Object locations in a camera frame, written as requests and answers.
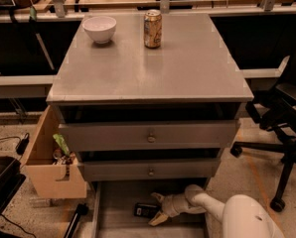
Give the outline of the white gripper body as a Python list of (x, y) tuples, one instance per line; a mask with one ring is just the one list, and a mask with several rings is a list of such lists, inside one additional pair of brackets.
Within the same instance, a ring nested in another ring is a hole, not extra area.
[(168, 217), (176, 217), (182, 213), (201, 214), (205, 210), (201, 206), (193, 206), (187, 201), (183, 193), (171, 194), (163, 197), (161, 201), (161, 212)]

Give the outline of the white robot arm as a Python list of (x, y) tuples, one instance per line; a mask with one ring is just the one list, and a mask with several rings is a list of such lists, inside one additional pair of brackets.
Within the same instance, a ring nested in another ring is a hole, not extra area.
[(161, 209), (149, 221), (157, 226), (182, 213), (207, 213), (222, 225), (222, 238), (285, 238), (283, 232), (259, 202), (237, 194), (223, 203), (208, 195), (200, 186), (190, 184), (183, 193), (152, 196)]

